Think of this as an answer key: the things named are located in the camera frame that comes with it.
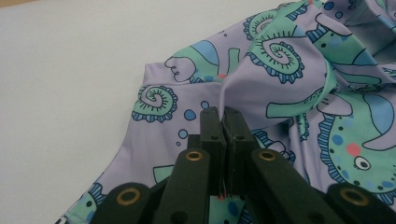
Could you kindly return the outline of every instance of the white table surface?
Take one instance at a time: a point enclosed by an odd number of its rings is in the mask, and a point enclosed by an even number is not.
[[[0,8],[0,223],[54,223],[109,165],[145,63],[286,0]]]

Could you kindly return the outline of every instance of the children's garment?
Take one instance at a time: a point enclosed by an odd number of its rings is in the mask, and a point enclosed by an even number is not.
[[[120,151],[57,223],[90,223],[115,187],[168,177],[210,106],[240,110],[311,186],[348,182],[396,209],[395,62],[396,1],[305,0],[149,64]],[[211,197],[209,216],[251,222],[239,197]]]

